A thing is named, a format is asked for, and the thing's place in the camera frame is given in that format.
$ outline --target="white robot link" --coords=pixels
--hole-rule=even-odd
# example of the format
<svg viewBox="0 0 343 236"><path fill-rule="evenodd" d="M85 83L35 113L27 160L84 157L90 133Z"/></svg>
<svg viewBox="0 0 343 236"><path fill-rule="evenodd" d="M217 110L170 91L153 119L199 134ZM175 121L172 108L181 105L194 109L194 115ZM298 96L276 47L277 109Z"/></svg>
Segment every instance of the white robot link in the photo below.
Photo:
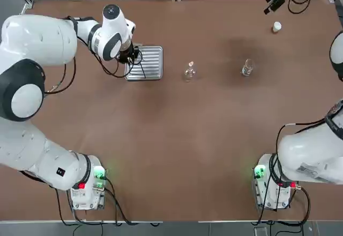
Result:
<svg viewBox="0 0 343 236"><path fill-rule="evenodd" d="M277 10L284 0L267 0L266 10ZM330 61L340 80L343 78L343 31L333 40ZM253 170L253 189L258 207L289 207L290 188L301 189L295 182L343 184L343 101L325 118L293 135L282 138L278 153L264 154Z"/></svg>
<svg viewBox="0 0 343 236"><path fill-rule="evenodd" d="M135 24L117 5L107 5L102 14L102 25L91 17L23 15L8 18L2 27L0 163L27 171L53 188L71 190L75 209L103 206L105 169L97 157L64 149L27 120L45 96L42 66L73 60L78 38L105 61L133 58Z"/></svg>

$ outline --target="power cable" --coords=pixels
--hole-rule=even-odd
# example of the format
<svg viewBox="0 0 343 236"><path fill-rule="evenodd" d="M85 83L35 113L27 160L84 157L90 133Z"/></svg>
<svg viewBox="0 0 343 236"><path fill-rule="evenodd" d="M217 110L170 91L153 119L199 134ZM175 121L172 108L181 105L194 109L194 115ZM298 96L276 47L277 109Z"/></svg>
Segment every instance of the power cable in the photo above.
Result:
<svg viewBox="0 0 343 236"><path fill-rule="evenodd" d="M304 3L307 3L307 5L306 5L306 7L305 7L304 9L302 9L301 11L295 12L295 11L292 11L291 8L290 8L290 2L291 2L291 1L292 1L293 3L295 3L295 4L297 4L297 5L302 5L302 4L304 4ZM306 9L310 6L310 3L311 3L311 0L305 0L305 1L303 1L303 2L297 2L296 0L288 0L288 5L287 5L288 11L289 11L290 13L292 13L292 14L300 14L300 13L303 13L303 12L306 11Z"/></svg>
<svg viewBox="0 0 343 236"><path fill-rule="evenodd" d="M68 83L68 85L67 85L65 88L61 89L61 90L56 90L56 91L51 91L51 92L45 92L46 95L52 95L52 94L61 93L61 92L65 91L66 89L68 89L68 88L71 86L71 84L74 82L75 75L76 75L76 58L74 57L73 60L74 60L74 72L73 72L73 76L72 76L70 82ZM61 81L59 82L59 84L61 84L61 83L63 82L63 80L64 80L64 77L65 77L65 70L66 70L66 65L64 65L63 77L62 77Z"/></svg>

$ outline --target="brown table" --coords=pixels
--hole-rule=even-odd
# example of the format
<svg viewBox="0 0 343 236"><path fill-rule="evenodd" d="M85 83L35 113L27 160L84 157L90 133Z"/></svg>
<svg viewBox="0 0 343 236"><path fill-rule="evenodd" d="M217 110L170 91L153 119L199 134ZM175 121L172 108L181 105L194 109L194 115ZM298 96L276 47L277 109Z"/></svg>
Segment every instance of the brown table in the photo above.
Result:
<svg viewBox="0 0 343 236"><path fill-rule="evenodd" d="M98 156L131 220L256 220L251 169L274 151L278 129L323 117L342 97L343 84L329 61L341 30L334 5L312 0L301 15L284 6L265 16L264 0L36 1L30 13L101 21L109 3L136 23L135 42L163 46L163 78L127 82L107 76L79 44L74 84L48 97L33 123L65 148ZM283 26L278 35L271 33L275 21ZM243 78L247 58L257 69ZM185 83L190 61L199 78ZM47 69L47 84L62 72ZM59 219L49 187L6 167L0 181L1 220ZM343 219L342 186L303 185L312 200L310 219ZM61 198L63 217L71 219ZM291 209L264 218L300 220L304 203L298 194ZM114 219L111 202L105 211L83 214Z"/></svg>

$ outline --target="green led light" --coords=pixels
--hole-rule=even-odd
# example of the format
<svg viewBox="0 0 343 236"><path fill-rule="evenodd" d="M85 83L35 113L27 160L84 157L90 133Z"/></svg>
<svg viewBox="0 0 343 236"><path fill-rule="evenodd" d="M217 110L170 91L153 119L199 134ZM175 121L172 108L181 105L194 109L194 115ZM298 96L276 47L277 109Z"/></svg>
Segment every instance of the green led light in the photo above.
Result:
<svg viewBox="0 0 343 236"><path fill-rule="evenodd" d="M254 172L255 172L255 177L257 179L260 179L264 176L264 171L266 167L264 165L258 165L255 167Z"/></svg>

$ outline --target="wire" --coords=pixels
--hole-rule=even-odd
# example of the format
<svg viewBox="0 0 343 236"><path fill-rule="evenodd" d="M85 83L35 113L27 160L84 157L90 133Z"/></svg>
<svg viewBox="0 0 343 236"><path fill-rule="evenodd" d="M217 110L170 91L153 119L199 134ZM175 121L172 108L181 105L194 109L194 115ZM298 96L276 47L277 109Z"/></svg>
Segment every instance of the wire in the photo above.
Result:
<svg viewBox="0 0 343 236"><path fill-rule="evenodd" d="M43 180L37 178L37 177L34 177L28 173L26 173L25 171L20 171L24 176L28 177L29 179L31 180L34 180L34 181L37 181L37 182L42 182L42 183L45 183Z"/></svg>
<svg viewBox="0 0 343 236"><path fill-rule="evenodd" d="M117 205L117 207L119 208L119 211L120 211L120 213L121 213L121 215L122 215L124 221L125 221L128 225L137 225L138 223L133 223L133 222L129 221L129 220L126 218L126 216L124 215L124 212L123 212L123 210L122 210L122 208L121 208L121 206L120 206L120 204L119 204L119 202L118 202L118 200L117 200L117 198L116 198L116 196L115 196L115 191L114 191L114 187L113 187L112 182L110 181L109 178L106 178L106 180L110 183L110 185L111 185L111 187L112 187L112 189L113 189L113 193L112 193L109 189L107 189L107 188L105 188L105 191L108 192L108 193L111 195L111 197L114 199L114 202L115 202L115 204Z"/></svg>
<svg viewBox="0 0 343 236"><path fill-rule="evenodd" d="M56 89L58 89L58 87L63 83L63 80L65 78L65 74L66 74L66 64L64 64L64 72L63 72L62 79L59 81L59 83L57 83L55 86L53 86L47 92L54 92Z"/></svg>
<svg viewBox="0 0 343 236"><path fill-rule="evenodd" d="M279 157L278 157L278 143L279 143L279 137L280 137L280 134L282 132L282 130L287 127L287 126L314 126L314 125L318 125L319 123L323 122L324 119L320 119L320 120L317 120L315 122L306 122L306 123L289 123L289 124L284 124L280 129L279 129L279 132L277 134L277 138L276 138L276 143L275 143L275 155L276 155L276 159L274 161L274 164L273 166L270 168L270 175L269 175L269 178L268 178L268 182L267 182L267 186L266 186L266 193L265 193L265 196L264 196L264 201L263 201L263 206L262 206L262 211L261 211L261 214L260 214L260 217L259 219L257 220L256 223L251 223L252 225L256 226L258 224L261 223L261 220L262 220L262 216L263 216L263 212L264 212L264 209L265 209L265 203L266 203L266 198L267 198L267 192L268 192L268 188L269 188L269 183L270 183L270 179L272 177L272 171L274 171L274 168L275 168L275 165L276 163L278 163L278 167L279 167L279 170L280 170L280 180L281 180L281 176L282 176L282 166L281 166L281 163L279 161ZM279 199L279 195L280 195L280 188L281 188L281 184L279 184L279 192L278 192L278 199ZM283 222L283 221L277 221L277 223L280 223L280 224L284 224L284 225L287 225L287 226L301 226L303 224L305 224L309 218L309 215L310 215L310 210L311 210L311 200L310 200L310 196L309 194L307 193L307 191L301 187L301 190L305 193L305 196L307 198L307 202L308 202L308 205L307 205L307 211L306 211L306 215L304 216L304 219L299 223L299 224L291 224L291 223L287 223L287 222ZM293 193L292 195L292 198L290 199L288 205L290 205L290 202L293 200L293 197L295 195L295 192Z"/></svg>
<svg viewBox="0 0 343 236"><path fill-rule="evenodd" d="M282 132L282 130L284 129L284 127L286 127L286 125L283 125L280 129L279 129L279 132L278 132L278 135L277 135L277 140L276 140L276 146L278 146L278 142L279 142L279 137L280 137L280 133ZM272 166L272 169L274 169L275 165L277 164L277 159L275 160L273 166ZM268 183L267 183L267 186L266 186L266 193L264 195L264 200L263 200L263 206L262 206L262 211L261 211L261 214L257 220L256 223L251 223L252 225L254 226L257 226L261 223L261 220L262 220L262 216L263 216L263 212L264 212L264 208L265 208L265 204L266 204L266 199L267 199L267 193L268 193L268 189L269 189L269 183L270 183L270 179L272 177L272 173L270 173L269 175L269 178L268 178Z"/></svg>
<svg viewBox="0 0 343 236"><path fill-rule="evenodd" d="M306 7L304 8L304 9L302 9L301 11L299 11L299 12L295 12L295 11L292 11L291 10L291 8L290 8L290 2L293 2L293 3L295 3L295 4L297 4L297 5L301 5L301 4L304 4L304 3L307 3L307 5L306 5ZM311 3L311 0L305 0L305 1L303 1L303 2L297 2L296 0L288 0L288 5L287 5L287 7L288 7L288 10L290 11L290 13L292 13L292 14L300 14L300 13L303 13L304 11L306 11L306 9L310 6L310 3Z"/></svg>
<svg viewBox="0 0 343 236"><path fill-rule="evenodd" d="M272 236L272 225L274 225L275 223L272 223L269 225L269 235ZM298 232L292 232L292 231L279 231L275 234L275 236L277 236L279 233L293 233L293 234L298 234L298 233L302 233L302 235L304 235L304 227L303 225L300 226L300 230Z"/></svg>
<svg viewBox="0 0 343 236"><path fill-rule="evenodd" d="M79 229L81 226L82 226L82 224L78 225L78 226L74 229L74 231L73 231L73 236L74 236L74 234L75 234L75 231L76 231L77 229Z"/></svg>
<svg viewBox="0 0 343 236"><path fill-rule="evenodd" d="M56 91L52 91L52 92L45 92L45 94L46 94L46 95L58 94L58 93L61 93L61 92L65 91L65 90L68 89L68 88L71 86L71 84L74 82L75 75L76 75L76 58L74 57L74 72L73 72L73 76L72 76L70 82L68 83L68 85L67 85L65 88L61 89L61 90L56 90Z"/></svg>
<svg viewBox="0 0 343 236"><path fill-rule="evenodd" d="M62 213L61 213L61 204L59 202L59 194L58 194L58 190L53 188L56 192L56 197L57 197L57 204L58 204L58 213L59 213L59 218L61 219L62 223L65 225L65 226L75 226L75 225L78 225L78 224L66 224L65 221L63 220L62 218Z"/></svg>
<svg viewBox="0 0 343 236"><path fill-rule="evenodd" d="M305 215L304 219L298 224L291 224L291 223L284 222L284 221L277 221L277 223L287 225L290 227L298 227L298 226L304 225L307 222L307 220L309 219L309 216L310 216L310 211L311 211L311 199L310 199L308 192L303 187L301 187L301 191L304 192L304 194L307 198L307 211L306 211L306 215Z"/></svg>
<svg viewBox="0 0 343 236"><path fill-rule="evenodd" d="M88 47L87 44L86 44L86 42L85 42L82 38L80 38L80 37L77 37L77 38L78 38L86 47ZM141 67L141 69L142 69L142 71L143 71L144 77L146 78L145 72L144 72L144 70L143 70L143 66L141 65L141 62L143 61L143 53L142 53L140 50L138 50L138 55L141 56L140 61L139 61L138 63L135 63L135 62L134 62L134 58L135 58L135 57L134 57L133 55L130 56L130 57L128 57L128 61L129 61L129 62L128 62L128 66L130 67L130 68L129 68L129 71L128 71L126 74L121 75L121 76L116 75L116 73L118 72L118 69L119 69L119 61L118 61L117 58L115 58L115 60L117 61L117 68L116 68L116 70L115 70L114 72L111 72L111 71L109 71L109 70L106 68L106 66L102 63L102 60L101 60L100 56L97 55L93 50L90 49L90 51L91 51L91 53L94 55L95 59L100 63L100 65L101 65L103 71L104 71L107 75L111 75L111 76L113 76L113 77L115 77L115 78L124 78L124 77L126 77L127 75L130 74L130 72L132 71L134 65L140 65L140 67Z"/></svg>

